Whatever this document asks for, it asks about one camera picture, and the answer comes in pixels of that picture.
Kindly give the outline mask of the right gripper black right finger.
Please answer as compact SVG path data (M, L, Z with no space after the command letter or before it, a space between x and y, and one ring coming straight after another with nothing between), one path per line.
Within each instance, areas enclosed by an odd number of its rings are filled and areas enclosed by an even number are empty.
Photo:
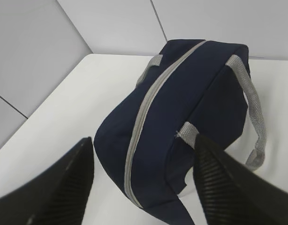
M288 225L288 193L197 135L194 182L209 225Z

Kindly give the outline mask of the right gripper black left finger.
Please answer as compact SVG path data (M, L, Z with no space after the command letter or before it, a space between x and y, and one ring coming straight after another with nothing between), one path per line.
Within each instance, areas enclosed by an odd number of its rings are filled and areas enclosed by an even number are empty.
M39 176L0 198L0 225L80 225L94 180L85 137Z

